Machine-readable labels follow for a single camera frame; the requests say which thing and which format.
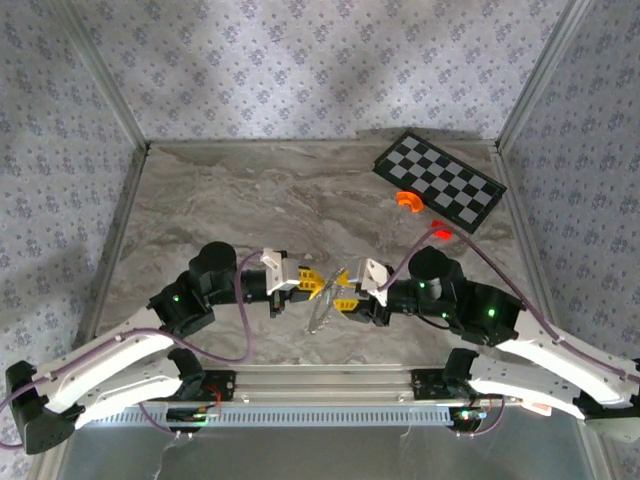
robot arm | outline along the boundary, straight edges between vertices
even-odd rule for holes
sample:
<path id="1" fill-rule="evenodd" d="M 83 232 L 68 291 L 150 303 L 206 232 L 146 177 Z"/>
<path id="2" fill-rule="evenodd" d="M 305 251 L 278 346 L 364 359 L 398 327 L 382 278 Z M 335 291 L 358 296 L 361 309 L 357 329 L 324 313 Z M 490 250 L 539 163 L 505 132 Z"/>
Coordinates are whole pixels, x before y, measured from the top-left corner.
<path id="1" fill-rule="evenodd" d="M 638 362 L 602 352 L 553 325 L 542 325 L 520 300 L 467 280 L 458 262 L 433 247 L 416 253 L 408 266 L 410 279 L 383 289 L 391 268 L 361 260 L 350 266 L 349 281 L 364 298 L 339 299 L 334 305 L 349 319 L 377 326 L 388 326 L 393 313 L 425 321 L 425 316 L 438 317 L 463 340 L 538 366 L 500 363 L 472 351 L 466 351 L 461 362 L 464 355 L 455 349 L 448 363 L 449 371 L 455 372 L 449 375 L 449 387 L 461 388 L 468 397 L 514 396 L 556 407 L 620 440 L 640 438 Z"/>
<path id="2" fill-rule="evenodd" d="M 298 267 L 286 252 L 265 249 L 260 259 L 266 269 L 241 272 L 242 297 L 245 303 L 268 303 L 272 317 L 286 301 L 308 300 L 324 286 L 317 273 Z M 9 392 L 35 382 L 10 403 L 26 453 L 48 450 L 86 423 L 132 404 L 172 395 L 188 400 L 204 378 L 189 350 L 174 349 L 157 362 L 127 367 L 213 322 L 215 305 L 235 303 L 236 270 L 233 247 L 210 243 L 148 307 L 121 325 L 47 364 L 22 361 L 9 367 Z"/>

wall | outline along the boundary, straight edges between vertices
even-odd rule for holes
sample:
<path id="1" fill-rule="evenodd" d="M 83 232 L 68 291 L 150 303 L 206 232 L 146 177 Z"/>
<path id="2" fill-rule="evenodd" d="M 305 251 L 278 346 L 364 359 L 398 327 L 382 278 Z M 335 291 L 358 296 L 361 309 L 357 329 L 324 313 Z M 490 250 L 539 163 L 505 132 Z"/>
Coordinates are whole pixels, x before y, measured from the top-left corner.
<path id="1" fill-rule="evenodd" d="M 46 5 L 0 2 L 1 371 L 70 348 L 133 154 Z M 0 438 L 19 441 L 8 411 Z M 29 463 L 0 450 L 0 479 L 24 478 Z"/>
<path id="2" fill-rule="evenodd" d="M 149 139 L 495 139 L 565 3 L 75 2 Z"/>
<path id="3" fill-rule="evenodd" d="M 640 357 L 640 6 L 595 0 L 508 162 L 571 333 Z M 640 478 L 639 445 L 620 448 Z"/>

marble surface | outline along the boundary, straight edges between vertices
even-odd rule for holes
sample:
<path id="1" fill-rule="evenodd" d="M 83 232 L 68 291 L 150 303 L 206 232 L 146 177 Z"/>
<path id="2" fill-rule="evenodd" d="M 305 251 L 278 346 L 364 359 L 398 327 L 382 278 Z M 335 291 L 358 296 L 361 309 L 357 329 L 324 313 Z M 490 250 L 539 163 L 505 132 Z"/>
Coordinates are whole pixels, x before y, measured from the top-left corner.
<path id="1" fill-rule="evenodd" d="M 286 249 L 325 276 L 359 256 L 397 265 L 439 217 L 399 207 L 396 188 L 371 172 L 386 147 L 358 142 L 152 147 L 100 331 L 146 305 L 214 240 L 234 245 L 238 258 L 263 247 Z M 443 148 L 493 176 L 485 146 Z M 504 201 L 472 238 L 527 291 Z M 460 261 L 467 278 L 506 288 L 462 241 L 436 239 L 432 244 Z M 452 346 L 462 343 L 401 315 L 394 315 L 389 328 L 334 315 L 311 335 L 307 325 L 313 306 L 289 304 L 270 319 L 265 304 L 250 305 L 252 363 L 438 365 Z M 216 316 L 215 323 L 189 340 L 219 355 L 239 356 L 245 343 L 237 307 L 216 307 Z"/>

metal bracket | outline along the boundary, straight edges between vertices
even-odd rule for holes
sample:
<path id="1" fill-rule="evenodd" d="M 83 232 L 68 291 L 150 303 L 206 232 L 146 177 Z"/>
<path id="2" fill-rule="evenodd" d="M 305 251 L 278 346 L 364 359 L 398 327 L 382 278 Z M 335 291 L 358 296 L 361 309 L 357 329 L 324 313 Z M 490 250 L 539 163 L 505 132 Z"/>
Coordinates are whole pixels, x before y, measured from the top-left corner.
<path id="1" fill-rule="evenodd" d="M 441 368 L 411 370 L 411 388 L 414 400 L 448 400 L 456 398 L 443 379 Z"/>
<path id="2" fill-rule="evenodd" d="M 375 297 L 383 307 L 387 306 L 387 291 L 378 290 L 389 279 L 389 272 L 384 265 L 371 258 L 362 258 L 350 264 L 348 271 L 349 283 L 359 285 L 360 290 Z"/>
<path id="3" fill-rule="evenodd" d="M 194 400 L 216 401 L 215 391 L 220 392 L 221 402 L 230 402 L 236 390 L 236 372 L 233 370 L 205 370 L 200 393 Z"/>
<path id="4" fill-rule="evenodd" d="M 276 318 L 285 308 L 285 298 L 280 290 L 276 290 L 269 295 L 269 317 Z"/>
<path id="5" fill-rule="evenodd" d="M 276 290 L 291 290 L 300 285 L 298 262 L 270 248 L 263 250 L 260 261 L 267 266 L 267 295 Z"/>

black and white checkerboard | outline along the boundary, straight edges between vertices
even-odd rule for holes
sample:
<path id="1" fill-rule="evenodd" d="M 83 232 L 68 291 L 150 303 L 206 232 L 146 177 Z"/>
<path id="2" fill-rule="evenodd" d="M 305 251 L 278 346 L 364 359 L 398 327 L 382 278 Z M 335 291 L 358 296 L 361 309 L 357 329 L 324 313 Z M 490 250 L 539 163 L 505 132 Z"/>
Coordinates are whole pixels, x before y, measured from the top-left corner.
<path id="1" fill-rule="evenodd" d="M 400 137 L 373 171 L 469 233 L 475 232 L 506 191 L 504 185 L 422 140 Z"/>

